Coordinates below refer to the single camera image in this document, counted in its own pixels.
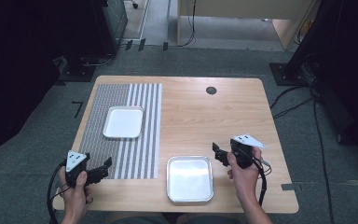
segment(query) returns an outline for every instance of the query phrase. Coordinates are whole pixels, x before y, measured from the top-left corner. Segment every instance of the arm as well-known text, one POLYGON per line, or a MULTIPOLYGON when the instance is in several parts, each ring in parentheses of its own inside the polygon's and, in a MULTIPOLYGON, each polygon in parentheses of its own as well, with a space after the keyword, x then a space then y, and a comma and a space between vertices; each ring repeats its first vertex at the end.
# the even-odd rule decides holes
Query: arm
POLYGON ((92 202, 90 189, 87 189, 87 197, 84 193, 84 185, 87 181, 87 173, 85 171, 80 173, 80 175, 77 177, 76 186, 74 189, 66 186, 64 166, 61 168, 59 176, 61 183, 64 186, 62 187, 62 190, 65 190, 65 192, 62 194, 65 204, 65 215, 63 216, 62 224, 78 224, 80 223, 82 217, 86 215, 86 203, 92 202))
MULTIPOLYGON (((257 147, 254 147, 254 156, 261 160, 261 151, 257 147)), ((257 167, 252 164, 246 169, 241 169, 232 153, 227 154, 227 159, 231 166, 231 170, 227 172, 228 177, 234 180, 237 197, 248 223, 272 223, 255 197, 255 186, 259 175, 257 167)))

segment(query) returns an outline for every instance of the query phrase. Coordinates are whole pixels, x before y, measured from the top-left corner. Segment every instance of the wrist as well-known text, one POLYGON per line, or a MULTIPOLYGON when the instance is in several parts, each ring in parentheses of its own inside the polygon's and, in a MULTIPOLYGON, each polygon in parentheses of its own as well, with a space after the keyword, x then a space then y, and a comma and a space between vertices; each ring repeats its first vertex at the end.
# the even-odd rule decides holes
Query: wrist
POLYGON ((255 192, 253 190, 243 190, 242 192, 239 192, 238 199, 241 204, 257 203, 257 198, 255 197, 255 192))
POLYGON ((78 224, 80 223, 80 217, 71 216, 66 214, 63 216, 62 224, 78 224))

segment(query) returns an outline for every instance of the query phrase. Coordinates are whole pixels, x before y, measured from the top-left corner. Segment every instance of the tray rim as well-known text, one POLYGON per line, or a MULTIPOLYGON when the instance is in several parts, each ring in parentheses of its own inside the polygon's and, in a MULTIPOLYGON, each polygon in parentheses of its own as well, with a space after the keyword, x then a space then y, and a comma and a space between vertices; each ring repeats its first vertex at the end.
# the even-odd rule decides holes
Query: tray rim
POLYGON ((141 131, 142 131, 142 123, 143 123, 143 119, 144 119, 144 109, 139 106, 139 105, 113 105, 113 106, 110 106, 109 107, 109 110, 106 114, 106 117, 105 117, 105 123, 103 125, 103 136, 106 137, 106 138, 137 138, 140 134, 141 134, 141 131), (140 124, 140 129, 139 129, 139 132, 137 133, 136 136, 111 136, 111 135, 107 135, 106 134, 106 129, 107 129, 107 126, 109 124, 109 120, 110 120, 110 115, 113 113, 114 110, 139 110, 142 112, 142 118, 141 118, 141 124, 140 124))
POLYGON ((173 202, 173 203, 207 203, 209 202, 213 195, 214 195, 214 191, 213 191, 213 175, 212 175, 212 165, 211 165, 211 161, 209 160, 208 157, 206 156, 174 156, 168 159, 167 162, 167 195, 168 198, 173 202), (208 198, 204 199, 204 200, 175 200, 170 196, 170 164, 175 161, 181 159, 180 161, 185 161, 186 159, 191 159, 191 160, 202 160, 202 161, 206 161, 207 165, 208 165, 208 176, 209 176, 209 180, 210 180, 210 191, 211 194, 209 195, 208 198))

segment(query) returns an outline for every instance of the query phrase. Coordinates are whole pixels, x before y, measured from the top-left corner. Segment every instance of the wooden table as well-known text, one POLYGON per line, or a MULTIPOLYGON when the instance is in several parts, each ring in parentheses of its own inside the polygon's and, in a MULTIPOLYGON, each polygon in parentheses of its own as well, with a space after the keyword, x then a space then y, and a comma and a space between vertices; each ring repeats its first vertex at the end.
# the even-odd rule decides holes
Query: wooden table
MULTIPOLYGON (((267 176, 268 190, 263 208, 268 213, 295 213, 298 210, 281 144, 269 110, 261 80, 222 77, 98 77, 72 150, 78 151, 91 105, 99 84, 162 83, 159 167, 157 179, 104 179, 90 185, 94 202, 89 210, 241 213, 229 168, 214 159, 212 142, 230 150, 234 135, 249 133, 267 146, 263 158, 272 165, 267 176), (217 93, 208 94, 206 88, 217 93), (213 173, 212 199, 203 205, 177 205, 167 196, 167 162, 173 156, 202 155, 210 159, 213 173)), ((257 183, 259 195, 261 179, 257 183)), ((53 206, 63 209, 61 197, 53 206)))
MULTIPOLYGON (((178 0, 178 45, 181 45, 181 17, 193 15, 193 4, 194 0, 178 0)), ((304 22, 316 15, 319 4, 320 0, 197 0, 195 16, 272 19, 283 48, 289 49, 304 22)))

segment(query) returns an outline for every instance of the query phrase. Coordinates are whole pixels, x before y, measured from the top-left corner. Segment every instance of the gray carpet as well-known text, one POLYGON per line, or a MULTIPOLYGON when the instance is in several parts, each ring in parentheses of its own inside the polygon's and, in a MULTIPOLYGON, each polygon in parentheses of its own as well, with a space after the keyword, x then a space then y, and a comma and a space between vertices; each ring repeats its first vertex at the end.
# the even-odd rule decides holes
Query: gray carpet
MULTIPOLYGON (((286 63, 287 51, 230 49, 180 49, 146 46, 138 51, 121 49, 100 75, 258 77, 272 103, 287 87, 275 85, 269 63, 286 63)), ((0 223, 48 223, 46 194, 54 168, 75 139, 93 82, 54 86, 19 134, 0 147, 0 223)), ((275 115, 310 97, 307 88, 283 96, 272 109, 275 115)), ((316 111, 324 140, 335 223, 358 223, 358 147, 338 145, 336 131, 324 107, 316 111)), ((275 120, 290 175, 296 186, 299 211, 292 215, 269 214, 274 223, 330 223, 322 167, 322 151, 308 103, 275 120)), ((84 223, 102 223, 107 213, 88 212, 84 223)))

